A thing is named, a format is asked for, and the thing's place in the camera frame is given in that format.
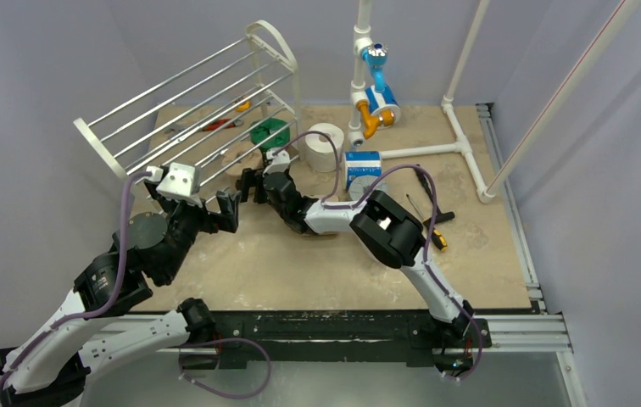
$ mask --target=cable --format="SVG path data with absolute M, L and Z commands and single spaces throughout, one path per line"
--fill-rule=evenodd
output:
M 190 377 L 188 375 L 188 373 L 186 373 L 186 371 L 183 370 L 183 366 L 181 365 L 181 357 L 180 357 L 182 348 L 196 348 L 196 347 L 203 347 L 203 346 L 213 346 L 213 345 L 222 344 L 222 343 L 229 343 L 229 342 L 240 342 L 240 343 L 246 343 L 248 345 L 251 345 L 251 346 L 255 347 L 258 351 L 260 351 L 260 353 L 262 353 L 263 357 L 265 358 L 265 363 L 268 366 L 268 369 L 266 370 L 266 373 L 265 373 L 265 379 L 263 380 L 263 383 L 261 383 L 258 388 L 256 388 L 255 390 L 253 390 L 250 393 L 232 394 L 232 393 L 226 393 L 226 392 L 220 391 L 218 389 L 212 388 L 211 386 L 203 384 L 203 383 L 199 382 L 198 380 Z M 263 349 L 263 347 L 261 347 L 256 342 L 251 341 L 250 339 L 245 339 L 245 338 L 242 338 L 242 337 L 228 337 L 228 338 L 216 339 L 214 341 L 204 342 L 204 343 L 187 343 L 185 345 L 181 345 L 181 346 L 178 347 L 178 354 L 179 354 L 178 369 L 179 369 L 179 371 L 181 371 L 181 375 L 178 377 L 179 379 L 183 378 L 187 382 L 189 382 L 189 383 L 191 383 L 193 385 L 196 385 L 196 386 L 202 388 L 203 390 L 205 390 L 207 392 L 211 392 L 211 393 L 213 393 L 213 394 L 215 394 L 217 396 L 221 396 L 221 397 L 226 398 L 226 399 L 234 399 L 234 400 L 250 399 L 250 398 L 252 398 L 254 396 L 259 395 L 260 392 L 265 390 L 265 387 L 268 386 L 268 383 L 270 382 L 270 371 L 271 371 L 270 356 L 268 355 L 268 352 L 266 352 L 265 349 Z
M 48 335 L 50 335 L 52 332 L 56 331 L 61 325 L 64 323 L 75 320 L 78 318 L 85 318 L 85 319 L 91 319 L 95 318 L 97 316 L 100 316 L 104 314 L 106 311 L 108 311 L 112 306 L 114 306 L 116 299 L 118 299 L 118 296 L 120 294 L 120 289 L 121 286 L 123 286 L 123 278 L 125 274 L 125 257 L 126 257 L 126 245 L 127 245 L 127 239 L 126 239 L 126 234 L 128 232 L 128 197 L 131 195 L 131 187 L 133 186 L 133 183 L 136 180 L 139 180 L 143 177 L 150 176 L 151 173 L 144 171 L 144 172 L 138 172 L 136 174 L 128 176 L 126 178 L 124 184 L 123 184 L 123 193 L 121 194 L 121 199 L 120 199 L 120 238 L 119 238 L 119 263 L 118 263 L 118 271 L 116 275 L 116 283 L 114 285 L 114 290 L 111 292 L 111 296 L 108 301 L 106 301 L 106 304 L 103 305 L 103 307 L 96 309 L 94 311 L 89 311 L 89 312 L 79 312 L 76 314 L 69 314 L 69 315 L 64 315 L 61 318 L 57 319 L 55 322 L 51 324 L 51 326 L 46 330 L 38 334 L 38 336 L 34 337 L 26 347 L 21 350 L 19 353 L 19 356 L 16 357 L 16 359 L 11 362 L 11 365 L 8 366 L 8 371 L 4 372 L 3 375 L 1 375 L 1 380 L 0 380 L 0 402 L 3 404 L 2 397 L 3 397 L 3 389 L 6 387 L 6 381 L 8 380 L 9 377 L 11 377 L 11 374 L 18 369 L 19 365 L 21 362 L 25 360 L 26 357 L 33 351 L 33 349 L 38 346 L 39 343 L 43 342 Z
M 291 144 L 293 144 L 294 142 L 300 140 L 303 137 L 308 136 L 309 134 L 318 134 L 319 136 L 324 137 L 331 144 L 331 147 L 333 148 L 333 155 L 336 158 L 336 171 L 335 171 L 336 172 L 336 180 L 335 180 L 335 183 L 333 184 L 333 191 L 331 193 L 329 193 L 328 195 L 326 195 L 325 197 L 320 199 L 320 204 L 325 209 L 356 209 L 356 208 L 358 208 L 363 202 L 365 202 L 365 200 L 368 198 L 368 196 L 371 195 L 371 193 L 375 189 L 376 185 L 383 178 L 391 175 L 393 172 L 395 172 L 397 170 L 402 170 L 403 168 L 410 168 L 412 170 L 419 170 L 420 173 L 422 173 L 423 176 L 425 176 L 426 179 L 428 180 L 428 183 L 431 186 L 431 192 L 432 192 L 432 208 L 431 208 L 432 213 L 431 213 L 431 219 L 428 222 L 428 231 L 427 231 L 427 236 L 426 236 L 426 242 L 423 245 L 423 265 L 425 266 L 426 271 L 428 272 L 428 275 L 433 279 L 433 282 L 435 282 L 435 284 L 440 288 L 440 290 L 443 292 L 443 294 L 445 294 L 448 298 L 450 298 L 450 301 L 453 303 L 453 305 L 455 305 L 455 307 L 458 308 L 460 313 L 465 318 L 468 319 L 468 321 L 471 323 L 471 325 L 473 325 L 473 328 L 476 331 L 476 334 L 477 334 L 477 337 L 478 337 L 477 360 L 473 364 L 473 366 L 471 366 L 471 368 L 468 369 L 466 375 L 464 375 L 462 377 L 457 377 L 457 380 L 466 379 L 476 369 L 477 364 L 480 363 L 480 359 L 482 357 L 482 334 L 481 334 L 480 327 L 478 326 L 477 322 L 475 321 L 475 318 L 473 317 L 473 315 L 470 315 L 468 313 L 468 311 L 466 311 L 463 308 L 463 305 L 461 303 L 459 303 L 452 295 L 450 295 L 450 290 L 448 290 L 443 285 L 443 283 L 440 282 L 440 280 L 438 280 L 438 277 L 432 271 L 431 266 L 428 263 L 428 249 L 430 248 L 431 237 L 432 237 L 432 229 L 433 229 L 433 227 L 435 225 L 435 220 L 436 220 L 436 217 L 438 215 L 438 193 L 436 192 L 435 182 L 433 181 L 431 175 L 428 174 L 428 172 L 424 168 L 420 167 L 419 165 L 415 165 L 415 164 L 397 165 L 397 166 L 391 168 L 390 170 L 383 172 L 379 177 L 377 177 L 368 186 L 368 188 L 366 188 L 365 192 L 363 193 L 363 196 L 361 196 L 360 199 L 358 199 L 358 201 L 356 201 L 355 203 L 348 204 L 348 205 L 325 205 L 326 199 L 328 199 L 329 197 L 333 196 L 333 194 L 335 194 L 336 190 L 338 189 L 338 177 L 339 177 L 339 173 L 340 173 L 340 169 L 341 169 L 340 168 L 340 162 L 341 162 L 340 161 L 340 155 L 338 154 L 336 146 L 335 146 L 335 144 L 333 144 L 333 141 L 331 140 L 330 136 L 328 136 L 326 133 L 323 133 L 321 131 L 310 130 L 310 131 L 303 132 L 303 133 L 298 134 L 297 136 L 295 136 L 294 139 L 292 139 L 290 142 L 286 143 L 285 146 L 283 146 L 283 147 L 279 148 L 277 151 L 275 151 L 273 153 L 273 156 L 275 157 L 278 153 L 280 153 L 281 151 L 283 151 L 286 148 L 288 148 Z

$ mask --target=floor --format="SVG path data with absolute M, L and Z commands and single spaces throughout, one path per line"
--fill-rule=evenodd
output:
M 186 109 L 177 106 L 162 109 L 157 125 Z M 182 122 L 192 123 L 211 110 L 202 109 Z M 487 180 L 493 171 L 477 112 L 474 107 L 465 106 L 456 108 L 456 114 Z M 345 130 L 349 115 L 348 106 L 305 107 L 301 128 L 328 122 Z M 290 119 L 282 114 L 277 117 Z M 240 129 L 220 131 L 179 160 L 195 164 L 259 118 L 259 112 L 249 114 Z M 189 141 L 207 134 L 196 133 Z M 156 136 L 151 147 L 166 137 Z M 421 147 L 453 140 L 452 130 L 439 107 L 410 106 L 404 107 L 396 126 L 377 132 L 363 149 Z M 165 153 L 159 162 L 180 149 Z M 383 169 L 404 163 L 426 168 L 436 182 L 443 210 L 456 213 L 455 220 L 441 225 L 441 232 L 449 242 L 448 250 L 439 253 L 431 248 L 433 259 L 455 290 L 475 308 L 528 307 L 521 263 L 501 197 L 491 204 L 480 203 L 465 161 L 457 153 L 389 159 L 383 162 Z M 219 168 L 217 159 L 204 169 L 203 175 L 210 176 Z M 301 193 L 324 195 L 332 189 L 332 173 L 314 172 L 304 162 L 294 162 L 291 175 Z M 228 176 L 219 176 L 203 188 L 201 197 L 213 196 L 215 190 L 232 183 Z M 389 176 L 387 183 L 390 195 L 411 213 L 406 193 L 430 214 L 430 202 L 411 170 Z M 142 206 L 137 203 L 134 210 L 140 211 Z M 173 309 L 188 297 L 203 298 L 211 309 L 425 308 L 404 275 L 369 258 L 355 236 L 301 237 L 290 231 L 269 206 L 252 202 L 241 205 L 236 234 L 198 235 L 174 284 L 153 290 L 154 296 L 136 310 Z

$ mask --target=white roll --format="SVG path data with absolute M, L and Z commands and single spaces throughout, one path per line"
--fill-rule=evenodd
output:
M 331 137 L 333 145 L 336 146 L 338 156 L 343 162 L 343 141 L 345 135 L 343 130 L 330 123 L 318 123 L 309 130 L 320 131 Z M 303 159 L 308 165 L 318 172 L 331 172 L 336 169 L 336 158 L 333 155 L 333 147 L 325 137 L 312 133 L 305 137 L 303 144 Z

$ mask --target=yellow pipe fitting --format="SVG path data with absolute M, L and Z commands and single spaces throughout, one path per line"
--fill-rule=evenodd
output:
M 365 131 L 363 131 L 363 137 L 365 137 L 365 140 L 373 137 L 379 126 L 393 125 L 393 121 L 395 120 L 395 116 L 390 109 L 383 110 L 379 116 L 371 115 L 370 105 L 367 100 L 361 100 L 357 105 L 355 105 L 355 107 L 360 111 L 360 116 L 363 119 L 363 124 L 365 125 Z

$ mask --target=wall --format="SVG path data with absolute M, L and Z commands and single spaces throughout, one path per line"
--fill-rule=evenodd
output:
M 298 58 L 305 101 L 348 102 L 357 1 L 107 1 L 149 83 L 162 81 L 241 38 L 245 26 L 255 20 L 268 20 Z M 491 2 L 456 94 L 458 103 L 495 100 L 549 3 Z M 372 35 L 389 46 L 387 82 L 401 103 L 440 103 L 476 6 L 477 0 L 373 2 Z M 188 99 L 203 99 L 220 86 L 205 89 L 206 93 Z
M 53 313 L 118 224 L 120 183 L 72 120 L 144 87 L 105 3 L 0 1 L 0 348 Z
M 552 3 L 494 108 L 506 157 L 616 4 Z M 510 179 L 590 405 L 641 405 L 641 4 Z

